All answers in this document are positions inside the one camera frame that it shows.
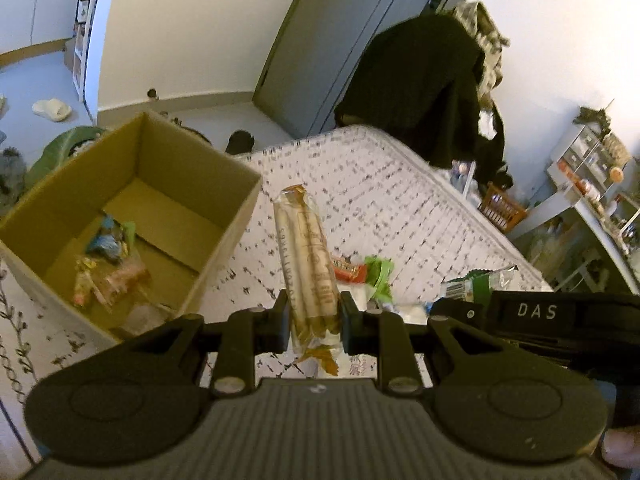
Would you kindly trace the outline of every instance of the gray door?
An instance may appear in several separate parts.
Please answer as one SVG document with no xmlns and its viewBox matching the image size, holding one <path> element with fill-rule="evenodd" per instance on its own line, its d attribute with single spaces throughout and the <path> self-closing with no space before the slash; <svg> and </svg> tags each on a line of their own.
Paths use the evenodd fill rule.
<svg viewBox="0 0 640 480">
<path fill-rule="evenodd" d="M 434 12 L 435 9 L 432 8 L 434 6 L 440 7 L 446 4 L 447 7 L 453 7 L 459 2 L 460 0 L 440 0 L 439 3 L 437 0 L 393 0 L 391 6 L 386 10 L 384 17 L 378 23 L 375 32 L 367 38 L 360 38 L 360 43 L 362 45 L 353 49 L 354 52 L 359 53 L 358 56 L 352 56 L 352 59 L 345 63 L 340 70 L 334 86 L 331 88 L 327 98 L 322 103 L 320 111 L 309 130 L 309 135 L 328 132 L 336 127 L 334 120 L 334 108 L 342 100 L 344 93 L 349 86 L 349 81 L 356 70 L 358 60 L 373 36 L 383 30 L 387 30 L 388 28 L 397 25 L 400 22 L 404 22 L 404 20 L 418 16 L 421 13 Z"/>
<path fill-rule="evenodd" d="M 332 111 L 370 39 L 427 0 L 298 0 L 254 95 L 291 135 L 330 129 Z"/>
</svg>

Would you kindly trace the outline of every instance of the patterned bedsheet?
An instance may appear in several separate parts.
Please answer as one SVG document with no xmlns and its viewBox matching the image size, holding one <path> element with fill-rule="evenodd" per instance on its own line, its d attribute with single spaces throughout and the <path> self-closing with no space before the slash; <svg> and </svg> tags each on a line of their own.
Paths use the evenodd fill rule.
<svg viewBox="0 0 640 480">
<path fill-rule="evenodd" d="M 281 189 L 298 183 L 316 197 L 332 252 L 394 260 L 391 282 L 399 303 L 433 300 L 443 280 L 510 264 L 520 268 L 513 288 L 546 288 L 507 238 L 423 160 L 383 132 L 350 126 L 244 158 L 262 173 L 262 190 L 228 266 L 206 291 L 200 312 L 207 321 L 273 304 L 284 280 L 272 202 Z M 53 309 L 27 297 L 4 264 L 0 277 L 0 478 L 15 478 L 30 467 L 30 458 L 40 459 L 22 418 L 26 395 L 39 379 L 96 350 L 90 331 L 66 329 Z M 340 374 L 375 376 L 375 366 L 373 358 L 356 357 Z M 260 355 L 256 368 L 259 378 L 316 373 L 312 362 L 296 364 L 291 351 Z"/>
</svg>

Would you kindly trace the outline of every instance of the wooden basket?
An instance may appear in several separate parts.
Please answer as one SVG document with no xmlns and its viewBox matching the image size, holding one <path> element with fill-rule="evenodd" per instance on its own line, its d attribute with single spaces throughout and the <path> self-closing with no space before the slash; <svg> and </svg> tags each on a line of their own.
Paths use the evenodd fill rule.
<svg viewBox="0 0 640 480">
<path fill-rule="evenodd" d="M 478 209 L 503 233 L 511 231 L 527 216 L 526 209 L 491 182 Z"/>
</svg>

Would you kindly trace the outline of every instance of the plastic wrapper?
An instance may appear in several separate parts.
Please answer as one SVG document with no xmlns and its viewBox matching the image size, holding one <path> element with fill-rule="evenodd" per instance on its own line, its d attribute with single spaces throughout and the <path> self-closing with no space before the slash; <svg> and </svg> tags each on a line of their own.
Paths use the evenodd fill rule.
<svg viewBox="0 0 640 480">
<path fill-rule="evenodd" d="M 383 310 L 388 310 L 394 314 L 398 314 L 407 324 L 426 325 L 427 310 L 433 303 L 408 303 L 408 304 L 392 304 L 385 303 L 382 305 Z"/>
<path fill-rule="evenodd" d="M 85 251 L 87 254 L 102 256 L 112 264 L 118 263 L 121 258 L 127 256 L 123 231 L 110 215 L 104 217 L 100 229 L 89 242 Z"/>
<path fill-rule="evenodd" d="M 364 263 L 367 266 L 366 283 L 375 288 L 373 299 L 379 304 L 393 303 L 389 276 L 394 271 L 394 263 L 388 258 L 379 256 L 366 256 Z"/>
<path fill-rule="evenodd" d="M 139 304 L 127 316 L 120 329 L 128 337 L 136 337 L 153 330 L 171 319 L 172 311 L 161 304 Z"/>
<path fill-rule="evenodd" d="M 322 364 L 326 359 L 319 354 L 325 356 L 327 346 L 339 344 L 340 317 L 334 267 L 318 208 L 302 186 L 284 189 L 273 208 L 294 350 L 303 359 L 320 358 Z"/>
<path fill-rule="evenodd" d="M 494 290 L 508 290 L 517 270 L 518 267 L 515 265 L 498 270 L 470 270 L 462 278 L 444 282 L 440 293 L 443 298 L 487 306 Z"/>
<path fill-rule="evenodd" d="M 80 308 L 87 306 L 91 301 L 91 294 L 95 288 L 91 271 L 97 266 L 91 258 L 78 258 L 76 262 L 76 283 L 74 284 L 74 305 Z"/>
<path fill-rule="evenodd" d="M 111 307 L 121 297 L 132 291 L 138 283 L 148 280 L 149 277 L 145 263 L 139 254 L 133 251 L 116 269 L 99 279 L 94 278 L 97 288 L 95 296 L 102 306 Z"/>
<path fill-rule="evenodd" d="M 376 293 L 375 287 L 369 285 L 369 283 L 338 282 L 338 290 L 340 292 L 348 292 L 351 294 L 353 303 L 356 304 L 358 310 L 361 312 L 366 311 L 369 300 L 373 298 L 373 295 Z"/>
</svg>

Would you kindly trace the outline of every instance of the green leaf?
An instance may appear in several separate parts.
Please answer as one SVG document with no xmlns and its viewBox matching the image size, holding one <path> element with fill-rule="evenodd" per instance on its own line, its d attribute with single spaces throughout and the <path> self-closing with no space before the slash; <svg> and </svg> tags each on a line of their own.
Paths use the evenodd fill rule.
<svg viewBox="0 0 640 480">
<path fill-rule="evenodd" d="M 102 133 L 102 128 L 96 126 L 78 126 L 60 134 L 46 145 L 42 150 L 42 156 L 36 161 L 24 177 L 26 189 L 31 189 L 51 171 L 62 166 L 70 157 L 69 150 L 78 142 L 95 140 L 97 134 Z"/>
</svg>

